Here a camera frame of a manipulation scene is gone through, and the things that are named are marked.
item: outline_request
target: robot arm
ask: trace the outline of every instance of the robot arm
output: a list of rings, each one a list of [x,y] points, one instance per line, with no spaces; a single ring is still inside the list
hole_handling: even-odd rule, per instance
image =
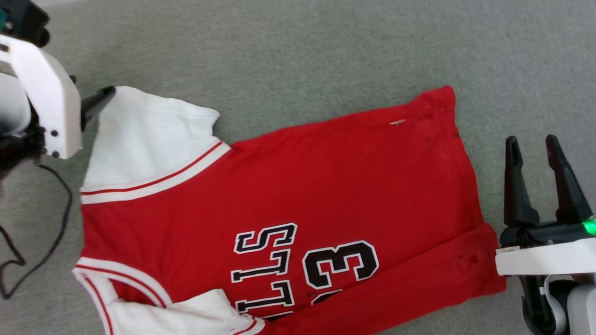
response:
[[[109,86],[81,101],[74,77],[40,49],[49,42],[48,20],[29,0],[0,0],[0,61],[16,75],[0,75],[0,179],[41,154],[71,158],[82,148],[81,132],[115,92]]]
[[[535,335],[596,335],[596,221],[554,135],[546,139],[555,173],[557,220],[540,223],[522,176],[515,137],[506,142],[504,222],[495,261],[521,280],[523,318]],[[574,280],[554,280],[554,275]]]

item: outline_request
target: jersey number 3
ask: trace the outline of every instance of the jersey number 3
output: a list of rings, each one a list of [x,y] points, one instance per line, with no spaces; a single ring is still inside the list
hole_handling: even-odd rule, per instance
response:
[[[297,225],[290,223],[264,228],[259,231],[256,238],[256,231],[243,232],[236,236],[234,252],[239,255],[243,253],[258,252],[265,249],[270,244],[272,244],[273,247],[290,246],[294,243],[296,231]],[[291,248],[289,247],[270,252],[269,260],[273,263],[271,266],[232,271],[232,283],[240,283],[257,276],[284,275],[288,273],[290,252]],[[329,263],[332,274],[350,271],[350,266],[347,261],[349,258],[357,258],[359,260],[359,265],[351,268],[354,272],[356,281],[372,277],[378,269],[378,258],[374,246],[366,241],[355,241],[306,252],[302,257],[302,268],[304,270],[306,282],[309,286],[317,290],[332,287],[331,275],[328,271],[323,271],[321,265],[323,263]],[[264,299],[236,301],[236,309],[243,313],[253,308],[276,305],[283,307],[294,306],[294,296],[292,294],[289,280],[273,281],[271,283],[271,290],[277,291],[277,294]],[[311,301],[311,305],[321,302],[339,291],[341,290],[320,294]]]

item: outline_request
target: black number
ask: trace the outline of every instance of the black number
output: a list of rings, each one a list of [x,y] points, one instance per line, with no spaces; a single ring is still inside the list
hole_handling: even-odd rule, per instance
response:
[[[236,244],[234,252],[241,254],[247,252],[255,252],[263,250],[269,245],[269,238],[271,235],[282,234],[273,241],[274,247],[288,246],[294,243],[294,236],[296,235],[296,224],[285,224],[280,226],[264,228],[259,232],[257,240],[253,244],[248,244],[246,241],[254,238],[254,231],[242,232],[236,235]]]
[[[250,270],[232,271],[232,283],[239,283],[245,278],[257,277],[260,275],[284,275],[288,273],[288,261],[290,260],[290,249],[271,252],[270,260],[277,260],[277,265],[266,266]]]
[[[302,259],[306,282],[315,289],[331,287],[331,276],[329,272],[321,270],[321,264],[329,263],[332,274],[345,272],[350,270],[347,263],[350,257],[360,260],[360,265],[354,267],[357,281],[370,278],[378,269],[377,252],[366,241],[340,244],[335,248],[316,249],[306,253]]]
[[[294,296],[292,295],[292,289],[289,280],[274,281],[273,283],[271,283],[271,289],[273,291],[279,291],[281,294],[277,297],[270,297],[265,299],[251,301],[236,301],[236,309],[238,309],[238,312],[244,313],[252,308],[261,308],[277,305],[281,305],[283,307],[294,306]]]

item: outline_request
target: red jersey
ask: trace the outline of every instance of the red jersey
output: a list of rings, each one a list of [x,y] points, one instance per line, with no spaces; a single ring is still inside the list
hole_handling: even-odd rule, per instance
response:
[[[228,146],[217,112],[118,88],[74,273],[110,335],[135,329],[122,301],[227,297],[229,334],[372,334],[503,291],[454,107],[445,87]]]

